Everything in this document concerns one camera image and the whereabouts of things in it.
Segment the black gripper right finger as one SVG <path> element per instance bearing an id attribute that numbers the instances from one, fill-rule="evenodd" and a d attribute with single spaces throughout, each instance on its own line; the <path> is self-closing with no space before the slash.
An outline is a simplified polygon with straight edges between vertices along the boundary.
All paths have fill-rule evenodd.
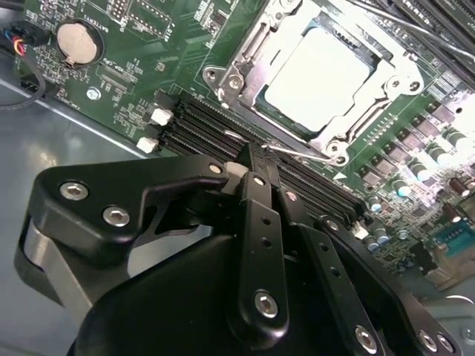
<path id="1" fill-rule="evenodd" d="M 286 226 L 313 267 L 349 355 L 461 355 L 449 332 L 340 221 L 356 221 L 361 202 L 326 182 L 282 186 L 287 169 L 269 148 L 262 160 Z"/>

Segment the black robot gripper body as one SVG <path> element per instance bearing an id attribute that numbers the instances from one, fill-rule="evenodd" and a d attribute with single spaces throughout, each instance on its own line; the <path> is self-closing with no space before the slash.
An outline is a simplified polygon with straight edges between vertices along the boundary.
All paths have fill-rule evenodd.
<path id="1" fill-rule="evenodd" d="M 108 292 L 84 319 L 77 355 L 250 355 L 232 334 L 227 309 L 235 242 L 207 238 Z M 322 294 L 285 257 L 289 329 L 270 355 L 343 355 Z"/>

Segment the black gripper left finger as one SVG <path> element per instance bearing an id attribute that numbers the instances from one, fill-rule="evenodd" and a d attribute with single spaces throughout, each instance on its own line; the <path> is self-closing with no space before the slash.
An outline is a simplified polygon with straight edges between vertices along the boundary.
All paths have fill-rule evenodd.
<path id="1" fill-rule="evenodd" d="M 261 147 L 49 168 L 34 180 L 16 259 L 29 286 L 80 327 L 101 297 L 207 238 L 228 237 L 235 272 L 227 323 L 250 349 L 289 329 L 281 215 Z"/>

